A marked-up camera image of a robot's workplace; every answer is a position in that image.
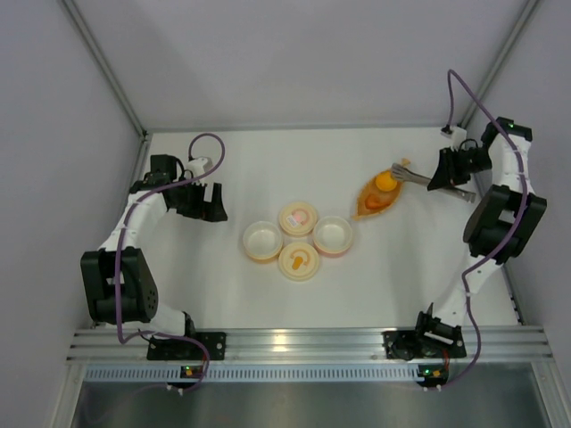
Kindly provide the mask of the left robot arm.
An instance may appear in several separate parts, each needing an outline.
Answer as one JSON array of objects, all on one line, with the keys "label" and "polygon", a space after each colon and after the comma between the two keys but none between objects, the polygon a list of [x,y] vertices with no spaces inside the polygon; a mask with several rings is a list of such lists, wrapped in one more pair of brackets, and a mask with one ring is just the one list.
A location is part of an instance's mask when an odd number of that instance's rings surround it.
[{"label": "left robot arm", "polygon": [[192,318],[160,301],[143,247],[170,211],[212,223],[228,219],[222,184],[215,183],[211,198],[205,199],[204,179],[215,168],[208,157],[192,158],[186,164],[173,155],[151,157],[150,170],[129,189],[117,226],[97,250],[85,252],[80,259],[93,321],[119,326],[137,323],[153,333],[195,336]]}]

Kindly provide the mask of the orange shrimp food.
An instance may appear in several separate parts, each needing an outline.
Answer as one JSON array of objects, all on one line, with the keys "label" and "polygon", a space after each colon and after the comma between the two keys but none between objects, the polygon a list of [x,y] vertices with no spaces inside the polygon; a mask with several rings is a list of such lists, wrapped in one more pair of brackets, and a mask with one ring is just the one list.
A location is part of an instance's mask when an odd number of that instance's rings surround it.
[{"label": "orange shrimp food", "polygon": [[381,210],[387,203],[376,194],[370,194],[365,198],[364,206],[367,210]]}]

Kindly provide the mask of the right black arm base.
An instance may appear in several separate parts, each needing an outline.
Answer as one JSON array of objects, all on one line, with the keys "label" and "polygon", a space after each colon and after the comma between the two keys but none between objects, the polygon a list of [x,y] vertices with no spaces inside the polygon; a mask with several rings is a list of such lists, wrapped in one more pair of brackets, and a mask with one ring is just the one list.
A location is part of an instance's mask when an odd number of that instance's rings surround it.
[{"label": "right black arm base", "polygon": [[465,358],[464,345],[447,344],[442,341],[417,336],[414,330],[395,330],[382,333],[386,356],[389,359],[411,361],[412,359]]}]

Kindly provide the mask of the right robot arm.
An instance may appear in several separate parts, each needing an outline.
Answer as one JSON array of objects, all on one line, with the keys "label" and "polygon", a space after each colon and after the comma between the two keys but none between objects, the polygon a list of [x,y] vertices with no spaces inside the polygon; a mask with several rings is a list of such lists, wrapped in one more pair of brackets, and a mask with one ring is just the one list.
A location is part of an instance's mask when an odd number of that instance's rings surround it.
[{"label": "right robot arm", "polygon": [[462,142],[439,152],[429,190],[463,185],[483,171],[491,172],[492,183],[465,226],[462,240],[468,249],[459,267],[460,278],[419,313],[417,336],[447,345],[459,342],[472,297],[527,245],[547,208],[529,177],[532,141],[531,128],[499,117],[487,124],[476,145]]}]

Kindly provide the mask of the metal tongs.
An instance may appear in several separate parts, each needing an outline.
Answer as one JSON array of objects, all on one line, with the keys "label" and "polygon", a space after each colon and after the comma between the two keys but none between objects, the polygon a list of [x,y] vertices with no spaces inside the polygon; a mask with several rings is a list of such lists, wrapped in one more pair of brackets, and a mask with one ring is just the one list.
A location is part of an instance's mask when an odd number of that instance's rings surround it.
[{"label": "metal tongs", "polygon": [[[397,181],[414,183],[425,187],[425,189],[428,189],[428,185],[431,181],[430,178],[413,173],[398,163],[394,163],[391,166],[390,172],[392,177]],[[458,187],[438,188],[438,191],[468,203],[474,203],[476,201],[476,194],[474,192],[463,190]]]}]

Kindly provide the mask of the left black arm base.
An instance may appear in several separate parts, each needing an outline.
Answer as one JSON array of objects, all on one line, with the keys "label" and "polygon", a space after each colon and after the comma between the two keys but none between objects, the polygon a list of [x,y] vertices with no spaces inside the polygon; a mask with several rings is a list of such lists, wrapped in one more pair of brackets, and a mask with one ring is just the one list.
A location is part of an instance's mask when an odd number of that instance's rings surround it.
[{"label": "left black arm base", "polygon": [[[207,349],[210,360],[221,361],[225,359],[226,333],[199,331],[195,334],[194,340],[200,342]],[[148,342],[146,359],[150,361],[200,360],[205,357],[201,348],[188,341],[152,337]]]}]

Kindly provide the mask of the orange ball food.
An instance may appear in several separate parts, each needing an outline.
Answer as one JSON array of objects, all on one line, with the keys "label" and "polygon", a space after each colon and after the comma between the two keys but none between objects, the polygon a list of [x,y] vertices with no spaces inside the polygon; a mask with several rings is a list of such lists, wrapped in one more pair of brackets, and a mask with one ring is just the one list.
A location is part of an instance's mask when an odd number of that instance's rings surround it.
[{"label": "orange ball food", "polygon": [[375,185],[379,191],[388,193],[397,187],[398,181],[393,178],[390,171],[384,171],[376,176]]}]

